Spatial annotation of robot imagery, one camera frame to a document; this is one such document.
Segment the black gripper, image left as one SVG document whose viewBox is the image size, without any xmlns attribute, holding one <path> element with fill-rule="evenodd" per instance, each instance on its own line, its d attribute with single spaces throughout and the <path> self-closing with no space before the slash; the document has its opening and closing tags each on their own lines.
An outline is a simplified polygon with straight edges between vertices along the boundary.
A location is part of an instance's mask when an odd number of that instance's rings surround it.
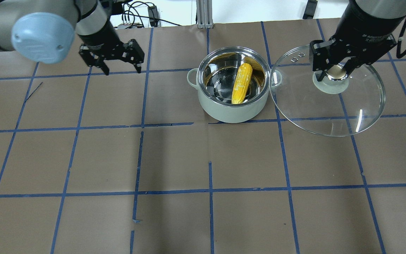
<svg viewBox="0 0 406 254">
<path fill-rule="evenodd" d="M 145 53 L 135 39 L 123 43 L 119 39 L 110 21 L 94 34 L 78 33 L 83 41 L 79 47 L 79 56 L 89 67 L 96 67 L 109 75 L 110 69 L 105 60 L 121 60 L 134 66 L 137 73 L 141 73 Z"/>
</svg>

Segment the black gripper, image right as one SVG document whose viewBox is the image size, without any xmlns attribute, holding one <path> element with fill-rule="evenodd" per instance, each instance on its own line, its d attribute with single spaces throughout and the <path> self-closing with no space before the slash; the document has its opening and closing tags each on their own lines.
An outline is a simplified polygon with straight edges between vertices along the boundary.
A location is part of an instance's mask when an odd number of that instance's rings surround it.
<svg viewBox="0 0 406 254">
<path fill-rule="evenodd" d="M 345 58 L 343 70 L 349 77 L 355 69 L 390 51 L 397 44 L 392 35 L 397 28 L 395 10 L 390 2 L 349 2 L 332 37 L 309 44 L 316 80 L 322 81 L 328 70 Z"/>
</svg>

